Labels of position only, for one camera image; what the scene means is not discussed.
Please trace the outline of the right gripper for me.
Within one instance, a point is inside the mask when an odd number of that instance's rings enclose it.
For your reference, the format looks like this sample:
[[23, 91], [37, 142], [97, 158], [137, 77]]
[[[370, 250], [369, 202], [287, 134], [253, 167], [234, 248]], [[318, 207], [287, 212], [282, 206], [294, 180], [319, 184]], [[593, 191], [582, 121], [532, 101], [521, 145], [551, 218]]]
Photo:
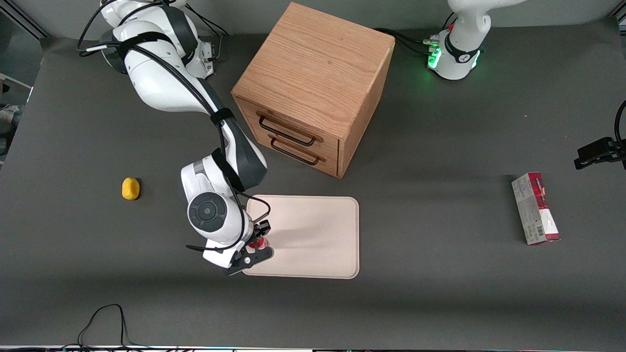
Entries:
[[[271, 229], [272, 227], [268, 220], [256, 223], [253, 226], [253, 238], [257, 241], [259, 238], [266, 236]], [[238, 238], [239, 235], [228, 236], [227, 238], [218, 238], [216, 236], [206, 238], [205, 247], [210, 249], [233, 246], [229, 249], [204, 250], [203, 259], [213, 265], [224, 268], [226, 276], [232, 276], [273, 257], [274, 250], [272, 247], [256, 249], [253, 253], [248, 253], [246, 249], [243, 249], [245, 243], [252, 238], [252, 235], [243, 235], [240, 240], [235, 242]]]

